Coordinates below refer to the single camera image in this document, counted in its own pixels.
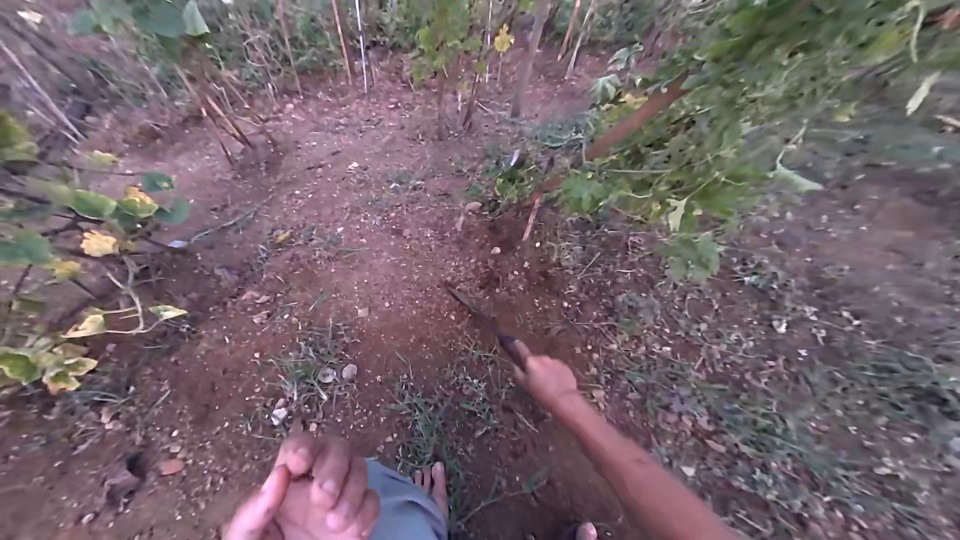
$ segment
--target bare foot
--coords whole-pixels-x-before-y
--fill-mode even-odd
[[[577,527],[577,540],[597,540],[597,528],[586,522]]]
[[[444,465],[438,461],[433,467],[424,468],[422,471],[414,472],[414,484],[423,490],[434,503],[440,507],[440,512],[444,515],[444,521],[450,516],[450,506],[446,500],[446,471]]]

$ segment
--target gray shorts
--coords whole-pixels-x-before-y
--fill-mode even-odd
[[[380,496],[380,520],[370,540],[446,540],[446,520],[429,495],[373,459],[367,482]]]

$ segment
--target soil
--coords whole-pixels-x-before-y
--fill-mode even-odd
[[[784,512],[789,502],[778,497],[792,495],[751,487],[762,459],[732,435],[725,420],[733,417],[702,408],[684,388],[723,382],[762,392],[814,357],[841,365],[871,344],[955,361],[956,226],[938,217],[943,201],[903,181],[955,185],[955,175],[884,169],[838,181],[789,214],[771,203],[734,236],[717,278],[674,285],[653,255],[654,232],[616,218],[570,220],[545,205],[522,241],[526,209],[464,211],[491,148],[509,153],[525,126],[588,106],[603,61],[584,58],[570,82],[562,66],[546,63],[523,124],[507,118],[504,90],[483,102],[475,132],[446,140],[435,137],[433,94],[399,83],[398,67],[385,65],[369,96],[303,78],[303,99],[252,104],[276,146],[260,141],[265,150],[242,155],[235,170],[200,122],[143,140],[127,113],[103,119],[88,149],[121,156],[121,169],[173,175],[176,194],[193,204],[189,220],[158,239],[213,231],[158,254],[161,279],[145,285],[145,297],[183,307],[187,317],[139,338],[91,339],[100,366],[68,399],[5,397],[0,538],[215,538],[265,478],[286,431],[340,434],[359,454],[401,464],[413,435],[409,418],[391,407],[397,386],[456,403],[467,392],[451,373],[482,381],[492,407],[492,425],[462,406],[449,411],[447,434],[464,473],[460,516],[469,515],[460,534],[548,539],[591,520],[607,536],[636,537],[577,442],[513,386],[508,364],[489,355],[491,337],[445,282],[534,351],[568,361],[611,421],[733,526],[753,536],[901,537],[903,519],[872,508],[860,514],[817,500],[819,513],[812,510],[810,493],[826,493],[816,479],[801,481],[809,492],[793,499],[804,510]],[[450,100],[451,118],[453,110]],[[855,176],[859,165],[848,166],[853,172],[836,178]],[[125,179],[114,180],[100,187],[119,192]],[[804,307],[819,317],[804,316]],[[779,321],[787,322],[783,333]],[[826,340],[814,332],[824,324]],[[287,405],[290,417],[274,426],[271,412],[292,401],[280,386],[282,360],[301,353],[306,332],[339,328],[348,343],[337,368],[355,364],[356,379],[331,385],[320,410]],[[633,368],[623,362],[639,362],[638,351],[690,379],[667,386],[654,371],[641,374],[647,382],[625,378]],[[860,433],[844,429],[843,418],[818,418],[830,428],[818,443],[865,463],[858,474],[872,474],[882,458],[895,471],[910,469],[877,473],[882,497],[895,502],[914,501],[918,468],[904,460],[942,456],[943,441],[955,436],[897,420],[878,435],[863,415],[852,418]],[[871,446],[862,444],[867,434]],[[171,459],[182,470],[161,475]],[[955,484],[943,468],[924,479],[916,519],[944,537],[958,519]]]

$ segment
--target knife handle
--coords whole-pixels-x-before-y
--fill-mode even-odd
[[[516,367],[526,371],[527,357],[532,356],[532,353],[530,353],[530,348],[527,347],[526,343],[516,339],[515,337],[504,335],[500,338],[500,346],[503,347],[503,350],[507,352],[510,360],[514,361]]]

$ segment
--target hand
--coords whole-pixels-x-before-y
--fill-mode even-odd
[[[380,500],[367,488],[367,463],[347,441],[294,435],[280,446],[260,491],[233,515],[224,540],[361,540]]]
[[[516,379],[544,408],[556,413],[571,397],[580,397],[577,378],[562,361],[550,356],[527,356],[524,370],[514,366]]]

